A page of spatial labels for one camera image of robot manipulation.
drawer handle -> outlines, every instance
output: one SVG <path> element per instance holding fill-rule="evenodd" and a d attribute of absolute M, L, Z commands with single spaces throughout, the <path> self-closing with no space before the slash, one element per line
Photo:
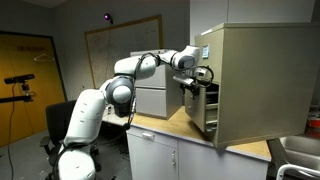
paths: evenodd
<path fill-rule="evenodd" d="M 148 134 L 148 133 L 145 133 L 145 132 L 143 132 L 143 133 L 141 133 L 141 134 L 142 134 L 142 138 L 148 139 L 148 140 L 150 140 L 150 141 L 154 141 L 155 135 L 153 135 L 153 134 Z"/>
<path fill-rule="evenodd" d="M 176 151 L 172 152 L 172 165 L 176 165 Z"/>

small black object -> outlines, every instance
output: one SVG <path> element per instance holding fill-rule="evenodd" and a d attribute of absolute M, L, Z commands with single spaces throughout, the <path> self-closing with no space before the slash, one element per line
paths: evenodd
<path fill-rule="evenodd" d="M 113 24 L 112 16 L 109 13 L 104 14 L 104 19 L 110 21 L 110 23 Z"/>
<path fill-rule="evenodd" d="M 112 176 L 109 180 L 116 180 L 117 176 Z"/>
<path fill-rule="evenodd" d="M 123 125 L 123 129 L 129 130 L 129 129 L 130 129 L 130 124 L 129 124 L 129 123 L 125 123 L 125 124 Z"/>
<path fill-rule="evenodd" d="M 26 74 L 26 75 L 22 75 L 22 76 L 14 76 L 14 77 L 5 78 L 4 82 L 6 84 L 24 83 L 26 80 L 29 80 L 29 79 L 34 79 L 34 74 Z"/>

white cabinet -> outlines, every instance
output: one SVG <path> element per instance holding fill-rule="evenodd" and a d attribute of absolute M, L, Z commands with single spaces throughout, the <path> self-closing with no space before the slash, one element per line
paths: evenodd
<path fill-rule="evenodd" d="M 266 161 L 179 140 L 179 179 L 266 179 Z"/>
<path fill-rule="evenodd" d="M 133 180 L 263 180 L 268 161 L 131 126 L 127 131 Z"/>
<path fill-rule="evenodd" d="M 176 139 L 134 127 L 127 137 L 133 180 L 178 180 Z"/>

stainless steel basin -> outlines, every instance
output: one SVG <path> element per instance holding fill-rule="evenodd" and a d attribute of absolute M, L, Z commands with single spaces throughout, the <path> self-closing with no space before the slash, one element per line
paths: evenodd
<path fill-rule="evenodd" d="M 288 163 L 320 171 L 320 139 L 307 136 L 280 138 L 288 156 Z M 305 172 L 288 171 L 287 174 L 303 179 L 320 179 Z"/>

cabinet drawer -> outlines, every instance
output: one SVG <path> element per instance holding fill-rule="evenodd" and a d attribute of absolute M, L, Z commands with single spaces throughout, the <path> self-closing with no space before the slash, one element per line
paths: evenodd
<path fill-rule="evenodd" d="M 167 117 L 166 90 L 136 88 L 137 112 Z"/>
<path fill-rule="evenodd" d="M 154 131 L 142 129 L 142 128 L 137 128 L 137 127 L 131 127 L 128 131 L 127 134 L 131 134 L 149 141 L 154 141 L 160 144 L 164 144 L 167 146 L 171 146 L 174 148 L 178 147 L 178 140 L 176 138 L 172 138 L 170 136 L 157 133 Z"/>
<path fill-rule="evenodd" d="M 166 88 L 166 75 L 165 75 L 165 66 L 159 66 L 156 68 L 156 72 L 153 76 L 136 80 L 136 87 L 149 87 L 149 88 Z"/>

